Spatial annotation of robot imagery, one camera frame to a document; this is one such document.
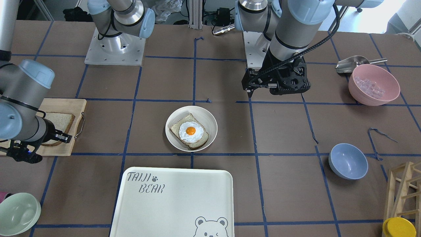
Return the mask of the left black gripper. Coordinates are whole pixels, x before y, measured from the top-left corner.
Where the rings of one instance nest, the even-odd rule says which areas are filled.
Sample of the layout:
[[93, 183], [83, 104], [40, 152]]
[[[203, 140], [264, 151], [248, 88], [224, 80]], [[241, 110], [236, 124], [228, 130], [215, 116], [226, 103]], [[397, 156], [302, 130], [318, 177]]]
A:
[[268, 88], [272, 95], [304, 93], [311, 88], [307, 78], [307, 64], [303, 56], [293, 55], [293, 60], [285, 63], [272, 53], [266, 53], [260, 70], [246, 70], [242, 88], [248, 97], [258, 88]]

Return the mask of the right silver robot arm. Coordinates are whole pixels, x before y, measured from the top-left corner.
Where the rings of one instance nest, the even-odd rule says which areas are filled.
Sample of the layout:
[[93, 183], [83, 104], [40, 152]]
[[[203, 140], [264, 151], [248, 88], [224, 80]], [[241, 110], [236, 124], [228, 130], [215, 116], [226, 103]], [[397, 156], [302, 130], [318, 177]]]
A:
[[[72, 136], [37, 114], [54, 81], [53, 70], [34, 60], [10, 62], [18, 7], [18, 0], [1, 1], [1, 140], [10, 140], [1, 151], [17, 162], [34, 164], [42, 160], [37, 154], [41, 144], [67, 144]], [[147, 39], [154, 29], [155, 12], [141, 0], [89, 0], [87, 8], [104, 45], [123, 35]]]

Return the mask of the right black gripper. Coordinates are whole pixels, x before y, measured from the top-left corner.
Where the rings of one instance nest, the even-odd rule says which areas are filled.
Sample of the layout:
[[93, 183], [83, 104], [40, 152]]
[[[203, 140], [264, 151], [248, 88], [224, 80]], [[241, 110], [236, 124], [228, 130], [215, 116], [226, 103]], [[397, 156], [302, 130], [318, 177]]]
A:
[[10, 146], [6, 148], [6, 156], [13, 158], [17, 162], [26, 162], [29, 164], [36, 164], [42, 161], [42, 156], [37, 154], [39, 147], [46, 141], [59, 141], [65, 144], [70, 143], [72, 135], [69, 135], [61, 130], [55, 129], [54, 124], [43, 119], [46, 124], [46, 131], [36, 141], [20, 141], [11, 140]]

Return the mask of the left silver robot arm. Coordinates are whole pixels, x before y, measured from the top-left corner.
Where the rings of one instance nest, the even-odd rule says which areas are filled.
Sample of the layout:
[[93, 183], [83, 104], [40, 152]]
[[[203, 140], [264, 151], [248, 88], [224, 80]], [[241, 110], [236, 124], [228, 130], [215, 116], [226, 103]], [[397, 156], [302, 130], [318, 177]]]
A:
[[[381, 0], [237, 0], [235, 28], [262, 33], [268, 42], [259, 70], [248, 68], [241, 81], [249, 98], [255, 90], [268, 88], [272, 95], [304, 93], [311, 84], [307, 78], [304, 54], [315, 50], [334, 36], [340, 24], [338, 6], [375, 8]], [[320, 25], [331, 11], [336, 24], [324, 39], [311, 45]]]

